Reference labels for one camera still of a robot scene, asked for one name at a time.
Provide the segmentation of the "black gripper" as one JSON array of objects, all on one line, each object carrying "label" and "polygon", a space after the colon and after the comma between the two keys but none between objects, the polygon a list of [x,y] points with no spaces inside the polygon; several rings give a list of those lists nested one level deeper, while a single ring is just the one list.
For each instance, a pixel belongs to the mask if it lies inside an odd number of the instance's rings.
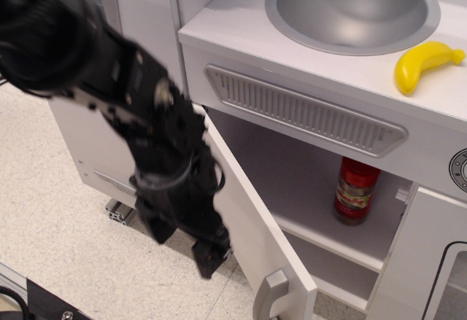
[{"label": "black gripper", "polygon": [[143,185],[135,175],[130,183],[138,195],[136,210],[155,241],[165,244],[177,229],[196,239],[194,260],[201,277],[210,279],[230,251],[228,230],[214,208],[214,196],[225,181],[198,173],[161,190]]}]

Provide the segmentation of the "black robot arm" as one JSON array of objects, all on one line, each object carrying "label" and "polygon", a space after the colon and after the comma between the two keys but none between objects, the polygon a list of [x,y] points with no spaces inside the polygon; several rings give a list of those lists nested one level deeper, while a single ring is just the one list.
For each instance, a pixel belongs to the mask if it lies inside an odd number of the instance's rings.
[{"label": "black robot arm", "polygon": [[135,162],[136,210],[158,243],[190,235],[203,278],[226,260],[228,230],[213,204],[225,184],[204,117],[137,43],[91,0],[1,0],[1,74],[24,93],[99,110]]}]

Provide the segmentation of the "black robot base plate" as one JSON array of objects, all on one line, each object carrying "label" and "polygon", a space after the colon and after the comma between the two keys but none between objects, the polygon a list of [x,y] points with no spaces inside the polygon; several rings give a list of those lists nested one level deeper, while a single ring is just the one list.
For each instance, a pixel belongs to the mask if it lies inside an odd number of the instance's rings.
[{"label": "black robot base plate", "polygon": [[1,284],[1,296],[6,296],[19,307],[16,311],[1,311],[1,319],[91,320],[91,317],[80,309],[28,278],[25,287]]}]

